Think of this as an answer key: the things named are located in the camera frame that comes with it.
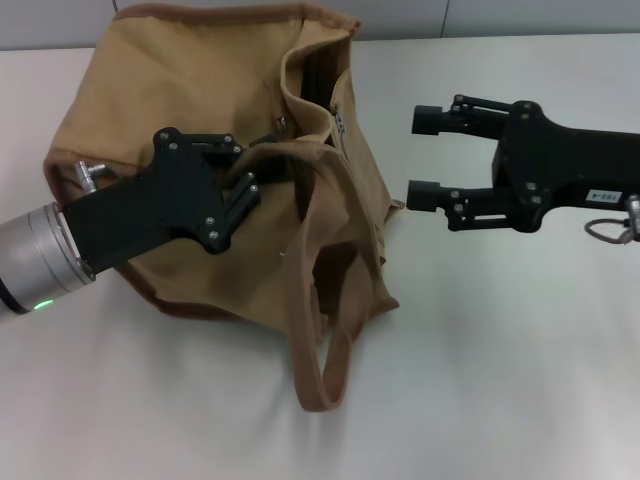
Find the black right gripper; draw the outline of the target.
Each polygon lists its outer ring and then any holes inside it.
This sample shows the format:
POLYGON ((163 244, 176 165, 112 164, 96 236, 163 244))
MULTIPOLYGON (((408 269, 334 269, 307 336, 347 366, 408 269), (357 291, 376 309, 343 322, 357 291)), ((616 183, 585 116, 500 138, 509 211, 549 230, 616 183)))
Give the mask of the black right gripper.
POLYGON ((411 133, 502 136, 492 165, 493 183, 508 189, 409 181, 406 207, 442 209, 453 232, 536 232, 553 209, 624 211, 628 197, 639 194, 637 134, 565 127, 549 120, 534 102, 511 105, 457 94, 448 111, 417 105, 411 133))

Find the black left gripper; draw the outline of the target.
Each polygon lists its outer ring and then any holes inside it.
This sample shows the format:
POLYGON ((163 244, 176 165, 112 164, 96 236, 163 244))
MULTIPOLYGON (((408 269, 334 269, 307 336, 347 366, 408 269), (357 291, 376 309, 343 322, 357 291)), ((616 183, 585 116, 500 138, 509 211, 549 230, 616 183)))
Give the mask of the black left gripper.
POLYGON ((209 254, 225 252, 261 193, 253 172, 232 183, 218 181, 216 169, 230 168, 251 147, 276 141, 273 134, 241 145, 231 134, 156 132, 152 160, 141 172, 64 206, 81 259, 98 274, 181 238, 209 254))

